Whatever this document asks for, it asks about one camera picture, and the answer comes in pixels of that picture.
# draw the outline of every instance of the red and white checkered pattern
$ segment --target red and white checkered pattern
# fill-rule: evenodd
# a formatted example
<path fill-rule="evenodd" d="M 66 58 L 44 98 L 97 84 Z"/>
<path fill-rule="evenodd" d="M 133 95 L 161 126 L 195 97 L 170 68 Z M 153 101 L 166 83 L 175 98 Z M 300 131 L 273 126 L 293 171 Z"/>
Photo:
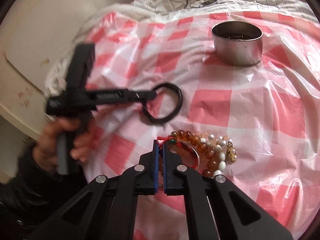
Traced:
<path fill-rule="evenodd" d="M 240 68 L 220 62 L 210 29 L 226 20 L 253 23 L 264 32 L 263 60 Z M 178 85 L 183 108 L 153 126 L 140 105 L 101 107 L 88 179 L 121 174 L 173 130 L 228 134 L 238 161 L 223 172 L 297 239 L 320 208 L 320 28 L 281 14 L 207 14 L 163 23 L 138 23 L 107 14 L 87 41 L 96 44 L 89 88 L 151 89 Z M 160 94 L 155 116 L 174 107 Z M 141 197 L 135 239 L 187 239 L 183 198 Z"/>

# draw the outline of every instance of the metal can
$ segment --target metal can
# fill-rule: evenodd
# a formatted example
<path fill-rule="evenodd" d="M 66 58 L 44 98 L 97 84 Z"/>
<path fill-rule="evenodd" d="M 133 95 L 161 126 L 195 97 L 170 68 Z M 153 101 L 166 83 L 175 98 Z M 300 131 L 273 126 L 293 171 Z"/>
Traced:
<path fill-rule="evenodd" d="M 228 21 L 211 29 L 219 60 L 235 66 L 253 66 L 262 60 L 262 31 L 255 25 Z"/>

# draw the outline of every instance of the bead bracelet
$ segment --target bead bracelet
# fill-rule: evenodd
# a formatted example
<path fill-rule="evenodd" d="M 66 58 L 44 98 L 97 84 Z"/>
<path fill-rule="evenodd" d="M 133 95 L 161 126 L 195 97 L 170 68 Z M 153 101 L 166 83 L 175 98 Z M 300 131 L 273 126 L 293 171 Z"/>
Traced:
<path fill-rule="evenodd" d="M 157 140 L 158 141 L 162 141 L 162 143 L 159 143 L 160 148 L 162 148 L 162 145 L 166 141 L 168 141 L 169 148 L 170 148 L 170 146 L 177 146 L 177 147 L 185 150 L 186 152 L 190 153 L 191 155 L 193 155 L 194 159 L 196 160 L 196 163 L 194 165 L 190 166 L 190 167 L 195 169 L 196 171 L 199 171 L 199 168 L 200 168 L 200 156 L 199 156 L 198 152 L 191 145 L 189 145 L 186 142 L 179 141 L 177 138 L 172 137 L 171 135 L 169 135 L 168 137 L 160 137 L 160 136 L 158 136 Z"/>
<path fill-rule="evenodd" d="M 214 177 L 221 174 L 221 172 L 226 168 L 226 160 L 231 159 L 235 162 L 238 158 L 236 150 L 233 147 L 232 140 L 228 135 L 219 136 L 217 139 L 213 134 L 208 134 L 206 132 L 196 134 L 190 131 L 173 131 L 168 138 L 176 138 L 178 140 L 183 140 L 190 143 L 194 148 L 196 148 L 198 155 L 204 154 L 209 160 L 207 164 L 207 169 L 203 171 L 202 175 L 206 177 Z"/>

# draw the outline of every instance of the finger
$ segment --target finger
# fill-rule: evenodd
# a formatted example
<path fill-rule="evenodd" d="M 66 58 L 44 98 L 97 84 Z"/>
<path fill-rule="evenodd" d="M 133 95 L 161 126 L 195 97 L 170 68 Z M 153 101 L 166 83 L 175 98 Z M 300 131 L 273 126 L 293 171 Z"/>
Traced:
<path fill-rule="evenodd" d="M 52 156 L 50 159 L 49 159 L 49 162 L 52 166 L 56 167 L 57 166 L 57 163 L 58 163 L 58 157 L 56 155 Z"/>
<path fill-rule="evenodd" d="M 81 147 L 79 149 L 72 149 L 70 155 L 75 160 L 80 160 L 81 158 L 87 157 L 90 154 L 89 147 Z"/>
<path fill-rule="evenodd" d="M 63 131 L 73 132 L 77 130 L 80 126 L 80 120 L 78 118 L 59 118 L 59 123 Z"/>
<path fill-rule="evenodd" d="M 43 134 L 40 136 L 38 146 L 42 152 L 46 152 L 50 155 L 54 155 L 56 151 L 56 141 L 54 138 Z"/>
<path fill-rule="evenodd" d="M 96 130 L 96 119 L 93 117 L 91 118 L 90 122 L 88 123 L 88 132 L 94 133 Z"/>
<path fill-rule="evenodd" d="M 84 146 L 91 147 L 93 142 L 93 134 L 90 134 L 88 132 L 85 132 L 73 141 L 74 148 L 81 148 Z"/>
<path fill-rule="evenodd" d="M 82 164 L 83 164 L 83 163 L 86 163 L 87 160 L 88 160 L 88 156 L 80 158 L 80 162 L 81 162 Z"/>
<path fill-rule="evenodd" d="M 58 118 L 44 127 L 43 134 L 55 138 L 63 131 L 74 131 L 80 125 L 79 119 Z"/>

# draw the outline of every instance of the person's hand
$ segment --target person's hand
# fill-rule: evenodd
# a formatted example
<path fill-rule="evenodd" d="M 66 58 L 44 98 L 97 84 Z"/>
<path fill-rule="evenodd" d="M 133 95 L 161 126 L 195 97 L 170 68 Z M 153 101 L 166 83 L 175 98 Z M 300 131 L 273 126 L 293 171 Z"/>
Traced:
<path fill-rule="evenodd" d="M 80 126 L 79 119 L 57 118 L 44 127 L 39 142 L 32 152 L 36 164 L 50 174 L 54 174 L 57 168 L 56 137 L 63 131 L 75 131 Z M 95 120 L 89 122 L 87 132 L 79 135 L 73 141 L 74 149 L 70 155 L 75 160 L 85 163 L 93 143 Z"/>

